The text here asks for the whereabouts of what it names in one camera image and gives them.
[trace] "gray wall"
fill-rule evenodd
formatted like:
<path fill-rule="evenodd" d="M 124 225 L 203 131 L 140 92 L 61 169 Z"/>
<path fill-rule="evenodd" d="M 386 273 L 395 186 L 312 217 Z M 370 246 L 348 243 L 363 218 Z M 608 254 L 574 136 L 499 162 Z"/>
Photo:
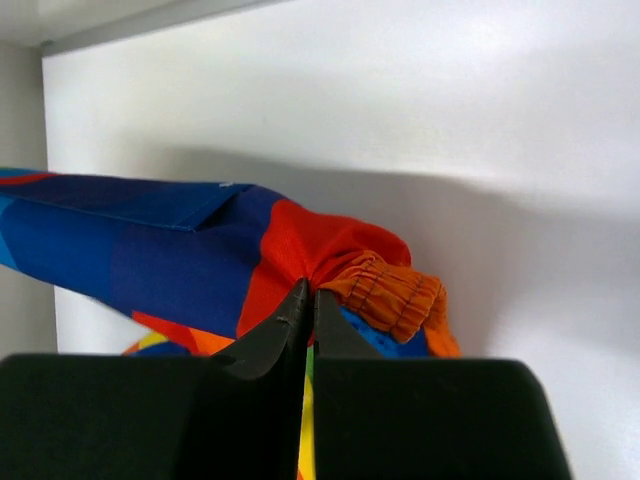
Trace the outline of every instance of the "gray wall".
<path fill-rule="evenodd" d="M 47 168 L 40 54 L 1 42 L 0 166 Z M 53 288 L 0 267 L 0 358 L 55 349 Z"/>

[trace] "elastic cuff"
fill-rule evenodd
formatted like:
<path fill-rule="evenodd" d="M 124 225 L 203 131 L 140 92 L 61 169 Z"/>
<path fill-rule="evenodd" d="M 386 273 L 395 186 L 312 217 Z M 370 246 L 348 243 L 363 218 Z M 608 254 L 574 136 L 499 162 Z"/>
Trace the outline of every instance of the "elastic cuff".
<path fill-rule="evenodd" d="M 447 292 L 437 277 L 389 265 L 367 251 L 320 288 L 397 342 L 408 342 L 422 328 L 433 355 L 460 355 L 447 324 Z"/>

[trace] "colorful fabric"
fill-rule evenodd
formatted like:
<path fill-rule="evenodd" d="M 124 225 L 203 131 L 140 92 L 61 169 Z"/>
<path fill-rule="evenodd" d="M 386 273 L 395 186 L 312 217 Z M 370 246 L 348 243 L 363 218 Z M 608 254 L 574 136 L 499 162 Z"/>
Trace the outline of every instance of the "colorful fabric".
<path fill-rule="evenodd" d="M 255 185 L 0 170 L 0 263 L 150 327 L 129 354 L 214 354 L 306 277 L 384 355 L 459 355 L 446 291 L 411 268 L 402 240 Z M 312 480 L 305 412 L 300 471 Z"/>

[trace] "black plastic part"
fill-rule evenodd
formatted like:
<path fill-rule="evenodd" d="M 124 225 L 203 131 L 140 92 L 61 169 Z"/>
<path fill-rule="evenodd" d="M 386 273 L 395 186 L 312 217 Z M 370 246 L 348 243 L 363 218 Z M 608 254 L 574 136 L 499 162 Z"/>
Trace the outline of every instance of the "black plastic part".
<path fill-rule="evenodd" d="M 0 478 L 294 480 L 308 288 L 210 358 L 3 361 Z"/>
<path fill-rule="evenodd" d="M 355 330 L 324 314 L 334 306 L 333 295 L 316 296 L 317 480 L 571 478 L 542 387 L 525 365 L 374 358 L 336 335 Z"/>

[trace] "fabric flap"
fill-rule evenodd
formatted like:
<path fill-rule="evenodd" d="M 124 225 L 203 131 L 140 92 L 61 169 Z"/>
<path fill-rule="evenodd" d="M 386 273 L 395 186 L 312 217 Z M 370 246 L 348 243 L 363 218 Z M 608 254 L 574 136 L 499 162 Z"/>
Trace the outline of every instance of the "fabric flap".
<path fill-rule="evenodd" d="M 159 228 L 196 231 L 250 185 L 162 182 L 0 169 L 0 196 Z"/>

